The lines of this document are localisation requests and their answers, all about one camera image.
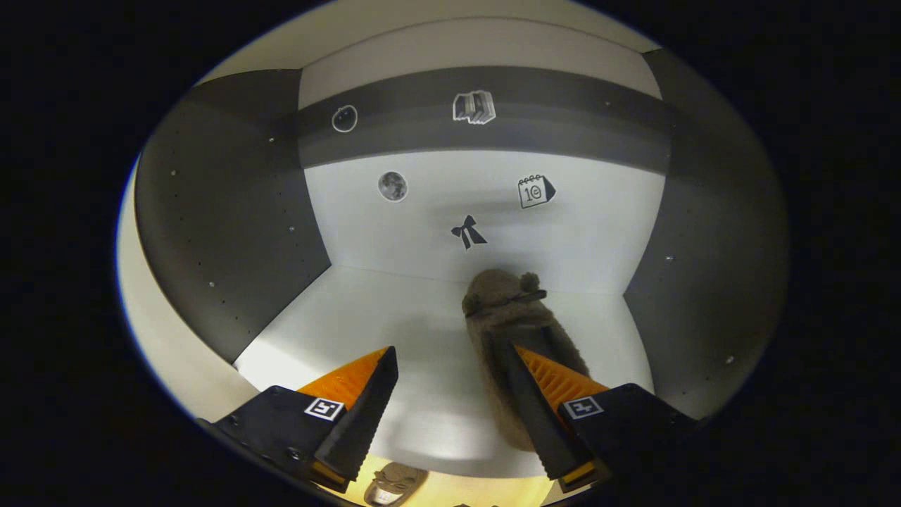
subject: stuffed animal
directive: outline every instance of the stuffed animal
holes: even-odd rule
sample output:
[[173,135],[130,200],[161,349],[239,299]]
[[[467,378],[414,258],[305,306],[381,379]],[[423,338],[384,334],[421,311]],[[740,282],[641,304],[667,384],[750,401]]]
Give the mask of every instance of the stuffed animal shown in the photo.
[[497,428],[507,443],[524,451],[534,451],[534,447],[498,360],[501,347],[513,342],[588,376],[585,361],[566,330],[542,304],[546,295],[534,273],[517,278],[502,270],[488,270],[469,284],[462,304]]

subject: calendar sticker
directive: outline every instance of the calendar sticker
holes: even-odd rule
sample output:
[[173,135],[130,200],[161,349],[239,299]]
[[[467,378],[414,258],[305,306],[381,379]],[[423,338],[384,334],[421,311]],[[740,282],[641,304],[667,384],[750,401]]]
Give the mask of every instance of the calendar sticker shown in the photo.
[[519,180],[519,204],[523,209],[538,206],[557,194],[557,189],[541,174]]

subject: gray stripe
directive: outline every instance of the gray stripe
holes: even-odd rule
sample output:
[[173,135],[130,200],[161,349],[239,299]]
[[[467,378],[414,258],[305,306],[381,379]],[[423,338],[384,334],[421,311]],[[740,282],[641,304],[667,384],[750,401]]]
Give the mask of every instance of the gray stripe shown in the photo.
[[[486,90],[496,118],[451,118],[458,93]],[[359,112],[347,134],[332,128],[341,106]],[[519,67],[419,72],[354,88],[298,112],[303,167],[397,152],[506,150],[610,161],[667,172],[671,113],[654,97],[600,79]]]
[[766,153],[738,113],[668,51],[645,58],[686,120],[674,129],[657,221],[623,296],[656,394],[700,418],[742,385],[776,326],[787,216]]
[[330,265],[296,133],[285,130],[299,79],[264,70],[208,81],[141,153],[135,212],[147,261],[179,316],[229,363]]

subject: bow sticker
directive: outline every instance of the bow sticker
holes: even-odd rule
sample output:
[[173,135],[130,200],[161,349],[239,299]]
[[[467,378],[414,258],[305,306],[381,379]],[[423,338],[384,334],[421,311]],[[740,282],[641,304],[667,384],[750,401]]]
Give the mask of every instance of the bow sticker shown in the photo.
[[463,246],[466,247],[467,250],[472,246],[469,244],[470,237],[472,238],[472,243],[475,244],[487,244],[488,240],[482,237],[481,234],[476,231],[473,226],[476,224],[476,219],[472,217],[472,215],[466,215],[466,220],[463,221],[463,225],[460,227],[454,227],[450,231],[453,235],[463,240]]

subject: beige surface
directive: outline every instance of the beige surface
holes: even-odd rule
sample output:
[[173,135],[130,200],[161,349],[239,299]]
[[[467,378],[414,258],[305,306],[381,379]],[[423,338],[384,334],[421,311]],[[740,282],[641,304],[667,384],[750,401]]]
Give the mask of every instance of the beige surface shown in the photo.
[[301,69],[374,35],[419,23],[505,17],[557,24],[634,51],[658,49],[650,39],[585,6],[549,0],[338,0],[283,23],[235,52],[199,83],[262,69]]
[[[368,455],[359,469],[357,481],[350,483],[345,493],[330,493],[345,500],[367,505],[363,494],[373,474],[390,463],[389,460]],[[516,479],[482,479],[430,472],[422,486],[413,493],[404,507],[438,507],[461,503],[469,507],[538,507],[548,496],[553,483],[545,476]]]
[[657,80],[637,51],[555,24],[466,18],[383,33],[307,65],[297,108],[381,79],[483,65],[569,72],[660,98]]
[[132,169],[116,238],[125,314],[163,386],[192,417],[216,421],[256,396],[257,390],[194,334],[153,278],[135,221],[134,175]]

